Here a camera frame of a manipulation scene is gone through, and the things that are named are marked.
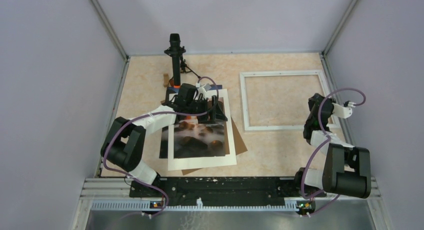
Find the white photo mat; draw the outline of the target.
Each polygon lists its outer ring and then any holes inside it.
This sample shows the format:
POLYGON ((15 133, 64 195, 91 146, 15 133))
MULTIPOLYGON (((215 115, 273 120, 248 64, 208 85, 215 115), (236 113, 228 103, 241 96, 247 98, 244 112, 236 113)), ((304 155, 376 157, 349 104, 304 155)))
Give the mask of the white photo mat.
POLYGON ((219 90, 219 103, 228 121, 198 123, 191 117, 168 126, 169 171, 237 164, 228 91, 219 90))

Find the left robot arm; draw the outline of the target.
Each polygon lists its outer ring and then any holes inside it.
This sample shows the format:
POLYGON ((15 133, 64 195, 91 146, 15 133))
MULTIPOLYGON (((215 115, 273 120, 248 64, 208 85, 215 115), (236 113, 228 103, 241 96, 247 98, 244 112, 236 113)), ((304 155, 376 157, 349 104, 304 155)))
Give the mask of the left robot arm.
POLYGON ((116 118, 100 150, 103 166, 109 170, 108 163, 112 163, 115 172, 141 183, 147 196, 156 196, 161 188, 158 173, 142 160, 146 137, 183 117, 195 117, 199 123, 211 120, 222 112, 218 104, 221 92, 209 84, 184 83, 158 108, 131 119, 116 118))

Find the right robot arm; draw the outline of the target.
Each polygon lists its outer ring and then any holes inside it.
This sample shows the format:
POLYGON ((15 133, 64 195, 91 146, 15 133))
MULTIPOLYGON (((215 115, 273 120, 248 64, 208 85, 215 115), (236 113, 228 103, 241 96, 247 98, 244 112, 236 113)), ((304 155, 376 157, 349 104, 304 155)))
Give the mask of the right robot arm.
POLYGON ((370 151, 341 140, 328 127, 329 119, 352 116, 357 103, 338 104, 331 95, 315 93, 308 99, 309 115, 303 138, 315 147, 305 167, 296 173, 294 192, 304 199, 331 193, 366 199, 372 190, 370 151))

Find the sunset seascape photo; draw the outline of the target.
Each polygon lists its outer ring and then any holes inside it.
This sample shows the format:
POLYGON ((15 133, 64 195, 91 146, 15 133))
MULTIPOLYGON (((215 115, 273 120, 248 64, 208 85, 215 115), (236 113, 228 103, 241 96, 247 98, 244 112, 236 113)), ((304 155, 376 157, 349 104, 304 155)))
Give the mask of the sunset seascape photo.
POLYGON ((226 144, 228 117, 224 98, 216 95, 221 86, 212 86, 212 96, 200 93, 196 86, 183 83, 166 91, 165 104, 177 112, 201 116, 177 115, 173 129, 173 157, 175 159, 223 157, 229 154, 226 144))

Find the small wooden block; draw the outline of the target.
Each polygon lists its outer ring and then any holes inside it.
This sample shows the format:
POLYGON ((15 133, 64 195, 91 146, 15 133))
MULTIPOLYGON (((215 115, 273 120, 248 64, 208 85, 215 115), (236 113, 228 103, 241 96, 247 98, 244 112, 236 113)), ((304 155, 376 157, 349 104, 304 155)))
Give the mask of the small wooden block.
POLYGON ((164 88, 167 88, 169 86, 169 81, 170 81, 169 75, 167 73, 164 73, 163 74, 163 87, 164 88))

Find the brown backing board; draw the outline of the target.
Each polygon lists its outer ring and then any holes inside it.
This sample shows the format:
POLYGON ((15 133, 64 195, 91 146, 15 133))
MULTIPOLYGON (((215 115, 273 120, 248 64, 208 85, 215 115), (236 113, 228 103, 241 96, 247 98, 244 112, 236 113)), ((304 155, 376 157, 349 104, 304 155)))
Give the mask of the brown backing board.
MULTIPOLYGON (((235 147, 235 154, 240 155, 248 151, 245 142, 242 139, 242 136, 237 128, 235 121, 231 118, 232 131, 233 131, 233 140, 235 147)), ((168 127, 164 127, 161 131, 161 142, 160 142, 160 151, 159 151, 159 159, 167 159, 168 158, 168 127)), ((182 175, 188 175, 200 170, 200 168, 193 169, 183 169, 182 175)))

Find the white picture frame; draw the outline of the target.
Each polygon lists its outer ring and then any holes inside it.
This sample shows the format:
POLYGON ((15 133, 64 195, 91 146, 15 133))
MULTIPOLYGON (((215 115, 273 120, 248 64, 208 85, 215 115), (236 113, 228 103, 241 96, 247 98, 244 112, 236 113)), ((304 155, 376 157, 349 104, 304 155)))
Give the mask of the white picture frame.
POLYGON ((287 76, 317 76, 320 82, 320 87, 324 94, 330 93, 327 77, 323 70, 283 70, 283 71, 248 71, 241 72, 240 77, 240 93, 243 115, 243 126, 246 132, 259 131, 300 131, 304 129, 303 124, 297 125, 266 125, 266 126, 251 126, 249 120, 248 96, 246 78, 257 77, 287 77, 287 76))

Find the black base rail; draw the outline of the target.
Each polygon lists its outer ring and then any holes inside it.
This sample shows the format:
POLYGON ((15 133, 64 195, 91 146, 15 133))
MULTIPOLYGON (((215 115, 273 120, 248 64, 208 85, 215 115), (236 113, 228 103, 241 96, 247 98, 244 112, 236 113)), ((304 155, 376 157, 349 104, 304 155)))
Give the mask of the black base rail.
POLYGON ((273 207, 300 197, 301 189, 295 177, 160 177, 153 188, 132 183, 129 196, 160 200, 168 196, 170 207, 193 206, 198 199, 206 207, 273 207))

